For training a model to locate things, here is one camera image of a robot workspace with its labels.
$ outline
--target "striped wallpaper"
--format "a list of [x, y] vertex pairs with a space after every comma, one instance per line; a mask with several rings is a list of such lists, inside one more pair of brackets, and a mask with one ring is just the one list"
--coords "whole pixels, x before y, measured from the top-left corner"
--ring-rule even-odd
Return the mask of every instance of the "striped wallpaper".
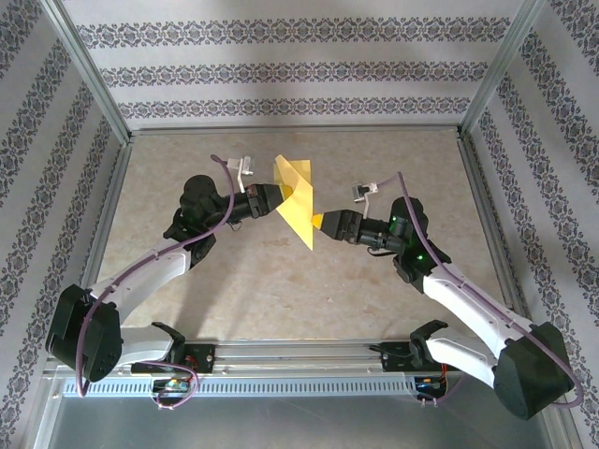
[[0, 448], [20, 447], [60, 292], [89, 258], [120, 145], [35, 0], [0, 0]]
[[65, 0], [131, 129], [458, 123], [522, 0]]
[[573, 416], [588, 448], [599, 447], [597, 30], [593, 1], [548, 2], [472, 133], [522, 297], [563, 333], [585, 389]]

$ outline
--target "beige table surface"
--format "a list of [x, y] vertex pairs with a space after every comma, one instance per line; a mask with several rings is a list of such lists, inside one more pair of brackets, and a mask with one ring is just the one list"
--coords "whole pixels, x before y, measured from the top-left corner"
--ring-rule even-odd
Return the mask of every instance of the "beige table surface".
[[[383, 181], [400, 169], [429, 216], [430, 238], [467, 276], [500, 298], [453, 131], [210, 134], [136, 139], [99, 279], [145, 253], [170, 225], [187, 179], [211, 176], [210, 159], [252, 154], [251, 182], [272, 182], [277, 154], [310, 159], [314, 211], [357, 209], [354, 182]], [[373, 196], [371, 217], [388, 219], [393, 183]], [[210, 254], [159, 289], [126, 326], [162, 321], [188, 339], [367, 339], [406, 337], [431, 319], [464, 330], [445, 308], [404, 284], [390, 257], [316, 233], [311, 252], [277, 212], [217, 233]]]

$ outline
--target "yellow paper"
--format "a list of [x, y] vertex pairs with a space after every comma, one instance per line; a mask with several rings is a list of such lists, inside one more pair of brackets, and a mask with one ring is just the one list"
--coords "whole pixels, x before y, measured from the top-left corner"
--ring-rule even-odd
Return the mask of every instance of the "yellow paper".
[[282, 155], [278, 155], [275, 158], [275, 163], [275, 182], [293, 189], [293, 193], [277, 210], [299, 238], [312, 250], [314, 248], [312, 226], [314, 191], [310, 184], [310, 161], [289, 162]]

